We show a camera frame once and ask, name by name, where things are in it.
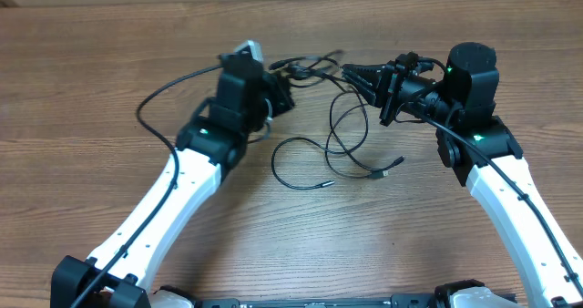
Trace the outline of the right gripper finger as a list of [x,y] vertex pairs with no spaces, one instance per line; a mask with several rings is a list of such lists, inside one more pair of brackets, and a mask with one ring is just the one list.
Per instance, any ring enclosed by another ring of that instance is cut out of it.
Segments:
[[384,87],[386,85],[387,68],[380,65],[344,64],[343,78],[353,86]]
[[383,105],[383,98],[379,94],[379,81],[349,77],[348,82],[354,86],[366,102],[376,108]]

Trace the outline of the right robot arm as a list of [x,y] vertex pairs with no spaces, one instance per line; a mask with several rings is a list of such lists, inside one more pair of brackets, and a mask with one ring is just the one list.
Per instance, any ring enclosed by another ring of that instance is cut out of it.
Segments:
[[382,125],[405,112],[435,127],[442,163],[494,224],[530,306],[581,306],[582,258],[541,198],[518,141],[494,113],[493,48],[464,42],[445,63],[410,52],[380,65],[345,64],[342,74],[379,108]]

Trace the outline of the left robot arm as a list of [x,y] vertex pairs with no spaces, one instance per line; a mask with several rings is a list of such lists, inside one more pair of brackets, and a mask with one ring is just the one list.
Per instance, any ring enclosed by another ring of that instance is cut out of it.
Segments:
[[215,96],[169,143],[169,160],[136,208],[85,260],[65,257],[51,279],[53,307],[148,307],[159,267],[192,215],[244,157],[250,135],[292,109],[289,86],[250,50],[223,54]]

